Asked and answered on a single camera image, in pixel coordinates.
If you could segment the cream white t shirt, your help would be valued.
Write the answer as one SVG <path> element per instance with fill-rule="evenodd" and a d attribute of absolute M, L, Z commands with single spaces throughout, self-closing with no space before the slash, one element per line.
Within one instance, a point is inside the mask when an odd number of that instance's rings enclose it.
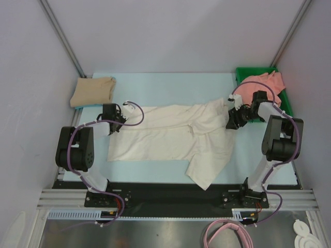
<path fill-rule="evenodd" d="M 226 129 L 229 107 L 220 98 L 204 104 L 136 109 L 110 136 L 113 161 L 187 160 L 186 175 L 207 190 L 231 159 L 235 131 Z"/>

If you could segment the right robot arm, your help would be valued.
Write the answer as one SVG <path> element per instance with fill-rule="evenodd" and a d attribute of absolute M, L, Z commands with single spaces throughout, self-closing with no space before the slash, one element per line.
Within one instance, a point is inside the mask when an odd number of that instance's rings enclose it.
<path fill-rule="evenodd" d="M 258 199 L 255 192 L 265 191 L 273 174 L 298 158 L 304 122 L 286 114 L 275 101 L 268 99 L 265 91 L 254 92 L 250 105 L 243 104 L 242 97 L 237 94 L 229 95 L 228 101 L 233 102 L 234 107 L 228 111 L 227 129 L 237 130 L 254 119 L 267 123 L 261 145 L 261 161 L 245 180 L 248 189 L 238 195 L 242 206 L 251 207 Z"/>

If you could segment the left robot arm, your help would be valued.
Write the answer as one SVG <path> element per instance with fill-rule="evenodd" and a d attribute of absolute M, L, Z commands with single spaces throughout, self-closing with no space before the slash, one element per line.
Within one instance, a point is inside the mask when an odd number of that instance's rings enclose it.
<path fill-rule="evenodd" d="M 108 180 L 93 166 L 95 160 L 94 141 L 118 132 L 127 117 L 123 109 L 116 103 L 104 104 L 97 120 L 107 120 L 90 127 L 80 128 L 62 127 L 55 163 L 66 171 L 77 171 L 77 176 L 84 179 L 90 192 L 97 193 L 96 200 L 102 206 L 109 206 L 114 202 L 114 193 L 107 189 Z"/>

